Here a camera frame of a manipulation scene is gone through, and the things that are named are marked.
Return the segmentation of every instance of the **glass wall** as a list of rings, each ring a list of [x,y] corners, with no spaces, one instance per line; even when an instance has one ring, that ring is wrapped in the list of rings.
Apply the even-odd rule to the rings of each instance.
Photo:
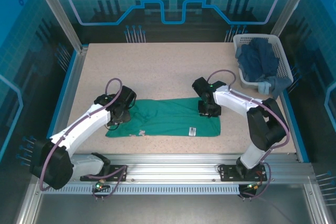
[[[292,65],[295,80],[287,90],[309,159],[317,175],[335,175],[336,0],[301,0],[280,39]]]
[[[287,0],[60,0],[84,44],[270,33]]]
[[[0,216],[14,223],[34,139],[47,136],[73,48],[45,0],[0,6]]]

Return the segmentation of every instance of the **green cloth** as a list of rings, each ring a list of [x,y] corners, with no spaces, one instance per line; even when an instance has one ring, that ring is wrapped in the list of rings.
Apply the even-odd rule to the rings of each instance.
[[[122,123],[107,137],[130,135],[189,136],[196,128],[195,136],[218,136],[221,133],[219,118],[208,118],[198,113],[200,98],[173,100],[137,100],[130,109],[131,121]]]

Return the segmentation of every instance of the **metal floor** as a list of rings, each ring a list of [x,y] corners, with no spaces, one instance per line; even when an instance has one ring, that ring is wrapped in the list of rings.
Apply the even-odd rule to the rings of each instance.
[[[295,224],[312,223],[301,186],[271,185],[264,199],[272,201]],[[88,195],[43,195],[36,224],[286,224],[269,203],[243,202],[236,195],[115,195],[105,201]]]

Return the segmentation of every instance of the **blue edge trim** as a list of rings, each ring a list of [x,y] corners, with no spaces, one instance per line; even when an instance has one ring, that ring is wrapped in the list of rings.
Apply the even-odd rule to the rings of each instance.
[[[61,105],[63,103],[63,99],[64,99],[64,95],[65,95],[65,90],[67,89],[67,85],[68,85],[68,82],[69,82],[69,79],[70,79],[72,68],[74,67],[76,56],[77,56],[77,52],[74,50],[74,52],[72,54],[72,57],[71,57],[71,60],[70,60],[70,64],[69,64],[69,67],[68,67],[67,74],[65,75],[65,78],[64,78],[64,82],[63,82],[63,85],[62,85],[61,93],[59,94],[59,97],[58,97],[58,101],[57,101],[57,104],[56,104],[55,112],[54,112],[54,115],[53,115],[53,117],[51,119],[50,127],[49,127],[49,130],[48,130],[48,133],[47,133],[47,139],[50,138],[53,135],[53,131],[54,131],[54,128],[55,128],[56,120],[57,120],[57,117],[58,117]]]
[[[298,123],[296,121],[294,111],[293,111],[293,108],[292,108],[292,105],[290,103],[289,96],[288,96],[288,93],[287,93],[286,90],[283,92],[283,98],[285,99],[286,106],[287,106],[287,109],[288,109],[288,113],[289,113],[290,119],[292,121],[294,133],[295,133],[296,139],[298,141],[298,145],[299,145],[299,150],[298,151],[300,151],[300,153],[301,153],[302,161],[304,163],[309,163],[307,151],[306,151],[306,148],[304,146],[303,139],[302,139],[302,136],[301,136],[301,133],[300,133],[300,130],[299,130],[299,126],[298,126]]]
[[[54,131],[54,128],[55,128],[57,116],[59,114],[59,110],[60,110],[61,104],[62,104],[63,99],[64,99],[65,90],[67,88],[67,85],[68,85],[68,82],[69,82],[69,79],[70,79],[72,68],[74,67],[76,56],[77,56],[77,52],[74,51],[73,54],[72,54],[72,57],[71,57],[71,61],[70,61],[70,64],[69,64],[67,74],[66,74],[64,82],[63,82],[61,93],[59,95],[59,98],[58,98],[58,101],[57,101],[57,104],[56,104],[55,112],[54,112],[54,115],[53,115],[52,120],[51,120],[51,124],[50,124],[49,130],[48,130],[47,138],[49,138],[53,135],[53,131]],[[288,93],[287,93],[287,91],[284,91],[283,94],[284,94],[283,97],[285,99],[286,106],[287,106],[287,109],[288,109],[288,113],[289,113],[290,119],[292,121],[294,132],[295,132],[295,135],[296,135],[296,138],[297,138],[297,141],[298,141],[298,145],[299,145],[299,149],[300,149],[299,151],[301,152],[301,156],[302,156],[302,159],[303,159],[302,161],[304,163],[308,163],[309,159],[308,159],[307,151],[306,151],[306,148],[305,148],[304,143],[303,143],[303,139],[302,139],[302,136],[301,136],[301,133],[300,133],[300,130],[299,130],[298,123],[297,123],[296,118],[294,116],[294,111],[293,111],[292,105],[290,103]]]

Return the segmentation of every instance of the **plastic basket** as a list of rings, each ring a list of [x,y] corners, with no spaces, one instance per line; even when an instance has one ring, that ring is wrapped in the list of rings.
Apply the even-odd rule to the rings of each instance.
[[[233,44],[235,46],[235,52],[237,48],[241,47],[243,44],[249,44],[253,38],[264,38],[267,39],[269,43],[272,44],[275,57],[279,58],[279,67],[277,72],[277,77],[284,78],[288,77],[293,83],[293,75],[290,71],[290,67],[286,58],[285,51],[283,50],[280,39],[275,35],[269,34],[238,34],[233,37]],[[248,82],[244,80],[243,73],[239,69],[239,75],[241,80],[241,86],[243,88],[258,89],[257,82]]]

